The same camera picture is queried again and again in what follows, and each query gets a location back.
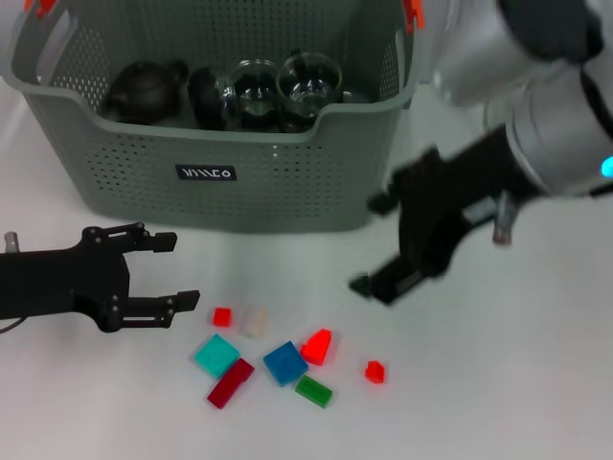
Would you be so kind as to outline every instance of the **red block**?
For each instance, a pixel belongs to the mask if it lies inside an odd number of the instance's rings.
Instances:
[[[220,328],[229,328],[232,324],[232,310],[230,309],[215,309],[213,314],[213,324]]]
[[[247,381],[254,368],[242,357],[223,375],[219,383],[213,389],[207,400],[217,409],[223,409],[232,395],[234,395],[243,382]]]
[[[321,366],[328,352],[329,343],[332,340],[332,333],[327,329],[322,329],[314,334],[305,345],[300,349],[300,354],[305,361]]]
[[[372,383],[385,383],[385,366],[379,361],[368,361],[364,375]]]

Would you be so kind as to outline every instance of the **blue indicator light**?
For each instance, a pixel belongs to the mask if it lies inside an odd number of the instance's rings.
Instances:
[[[602,175],[613,179],[613,156],[602,162]]]

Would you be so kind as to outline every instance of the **cable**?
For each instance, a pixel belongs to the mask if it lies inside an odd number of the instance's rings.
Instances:
[[[7,326],[4,329],[0,329],[0,334],[7,333],[8,331],[12,331],[17,326],[21,325],[26,319],[28,319],[28,318],[21,318],[21,319],[15,321],[14,323],[12,323],[10,326]]]

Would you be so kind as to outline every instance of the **orange clip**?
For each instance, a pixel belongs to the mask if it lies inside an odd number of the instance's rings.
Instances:
[[[410,33],[413,32],[413,23],[417,18],[418,29],[425,27],[425,17],[423,15],[423,7],[421,6],[421,0],[402,0],[404,5],[404,12],[406,14],[406,30]]]
[[[40,6],[45,12],[50,12],[56,5],[56,0],[40,0]]]
[[[50,12],[56,5],[56,1],[57,0],[40,0],[40,6],[36,9],[36,15],[42,17],[46,12]],[[28,12],[33,4],[34,0],[25,0],[23,3],[23,11]]]

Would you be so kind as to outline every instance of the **plastic block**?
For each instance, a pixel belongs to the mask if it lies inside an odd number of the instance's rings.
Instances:
[[[286,386],[308,370],[307,362],[291,342],[266,355],[264,364],[280,386]]]
[[[332,340],[332,333],[327,329],[322,329],[315,333],[305,345],[300,349],[300,354],[305,361],[321,366],[328,352],[329,343]]]
[[[296,393],[323,408],[326,408],[332,398],[332,390],[309,376],[303,376],[300,379],[296,386]]]
[[[253,366],[240,357],[217,383],[207,400],[217,409],[223,409],[238,388],[251,377],[253,371]]]
[[[240,357],[236,348],[220,335],[213,335],[193,359],[213,377],[220,378]]]
[[[245,317],[242,334],[249,338],[262,338],[266,331],[268,311],[265,307],[251,310]]]
[[[232,325],[232,310],[215,309],[215,313],[213,313],[213,324],[220,328],[229,328]]]
[[[385,366],[379,361],[368,361],[364,374],[372,383],[385,383]]]

